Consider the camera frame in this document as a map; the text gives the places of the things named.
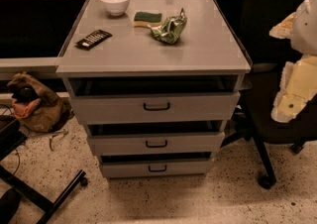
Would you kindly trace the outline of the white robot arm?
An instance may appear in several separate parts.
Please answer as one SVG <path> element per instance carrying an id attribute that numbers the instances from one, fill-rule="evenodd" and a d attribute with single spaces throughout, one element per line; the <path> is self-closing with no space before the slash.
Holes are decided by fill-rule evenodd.
<path id="1" fill-rule="evenodd" d="M 317 0 L 304 0 L 269 34 L 290 39 L 291 47 L 302 54 L 297 62 L 285 64 L 270 113 L 274 121 L 288 123 L 317 94 Z"/>

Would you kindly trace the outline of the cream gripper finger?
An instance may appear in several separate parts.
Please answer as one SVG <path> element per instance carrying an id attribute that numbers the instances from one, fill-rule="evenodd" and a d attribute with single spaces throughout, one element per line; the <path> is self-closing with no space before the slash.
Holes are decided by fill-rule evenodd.
<path id="1" fill-rule="evenodd" d="M 269 35 L 277 39 L 290 39 L 295 13 L 289 14 L 284 20 L 275 25 L 269 31 Z"/>
<path id="2" fill-rule="evenodd" d="M 316 94 L 317 57 L 304 55 L 297 62 L 288 61 L 273 101 L 271 118 L 279 123 L 290 122 Z"/>

